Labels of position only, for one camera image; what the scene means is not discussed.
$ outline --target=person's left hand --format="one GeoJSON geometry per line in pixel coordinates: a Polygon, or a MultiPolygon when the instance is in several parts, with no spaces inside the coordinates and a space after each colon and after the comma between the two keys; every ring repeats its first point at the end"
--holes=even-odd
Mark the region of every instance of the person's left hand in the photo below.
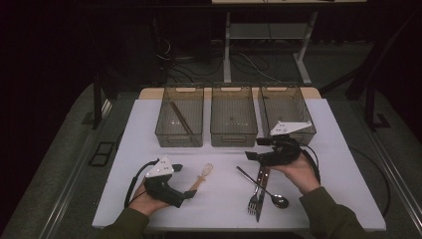
{"type": "Polygon", "coordinates": [[[146,216],[150,216],[155,211],[169,206],[169,204],[149,196],[143,185],[144,180],[145,179],[142,180],[142,183],[140,183],[139,187],[134,192],[133,199],[130,201],[128,207],[143,213],[146,216]]]}

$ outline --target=white triangular part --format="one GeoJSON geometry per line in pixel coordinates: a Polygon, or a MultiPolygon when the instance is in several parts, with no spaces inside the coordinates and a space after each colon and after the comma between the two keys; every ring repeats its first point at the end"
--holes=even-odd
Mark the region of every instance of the white triangular part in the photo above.
{"type": "Polygon", "coordinates": [[[170,159],[167,155],[163,156],[159,161],[146,173],[145,177],[156,177],[172,174],[174,172],[170,159]]]}
{"type": "Polygon", "coordinates": [[[279,121],[277,125],[271,130],[270,135],[280,135],[287,134],[297,130],[300,130],[305,127],[313,125],[310,121],[307,122],[281,122],[279,121]]]}

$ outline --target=knife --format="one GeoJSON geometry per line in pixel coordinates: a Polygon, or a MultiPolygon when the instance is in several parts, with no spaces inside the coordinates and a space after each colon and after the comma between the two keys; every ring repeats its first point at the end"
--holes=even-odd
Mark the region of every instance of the knife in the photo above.
{"type": "Polygon", "coordinates": [[[267,187],[267,182],[268,182],[268,178],[270,176],[270,171],[271,168],[268,168],[266,166],[260,166],[260,173],[262,173],[262,177],[261,180],[259,181],[260,185],[261,185],[261,190],[259,192],[259,196],[258,196],[258,204],[257,204],[257,213],[255,214],[255,217],[257,218],[257,222],[260,221],[260,217],[261,217],[261,211],[263,208],[263,204],[264,204],[264,197],[265,197],[265,190],[267,187]]]}

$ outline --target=green sleeve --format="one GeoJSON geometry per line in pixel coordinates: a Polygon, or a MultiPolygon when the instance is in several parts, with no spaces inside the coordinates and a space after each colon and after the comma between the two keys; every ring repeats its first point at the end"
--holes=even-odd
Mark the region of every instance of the green sleeve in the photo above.
{"type": "Polygon", "coordinates": [[[310,219],[311,233],[316,238],[360,239],[366,232],[349,208],[336,204],[324,187],[311,191],[300,198],[310,219]]]}
{"type": "Polygon", "coordinates": [[[147,216],[131,208],[125,208],[112,225],[100,232],[98,239],[139,239],[148,222],[147,216]]]}

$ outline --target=hand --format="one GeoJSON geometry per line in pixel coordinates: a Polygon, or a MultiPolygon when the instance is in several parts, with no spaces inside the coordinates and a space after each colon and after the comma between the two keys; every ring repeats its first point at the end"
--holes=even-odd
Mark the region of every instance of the hand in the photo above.
{"type": "Polygon", "coordinates": [[[145,186],[142,183],[140,183],[140,186],[136,189],[133,195],[133,199],[129,203],[129,208],[134,209],[140,213],[143,213],[146,216],[152,215],[155,211],[169,206],[169,204],[154,199],[151,196],[146,193],[145,186]]]}
{"type": "Polygon", "coordinates": [[[297,160],[290,164],[271,168],[284,173],[303,195],[320,187],[313,168],[302,153],[297,160]]]}

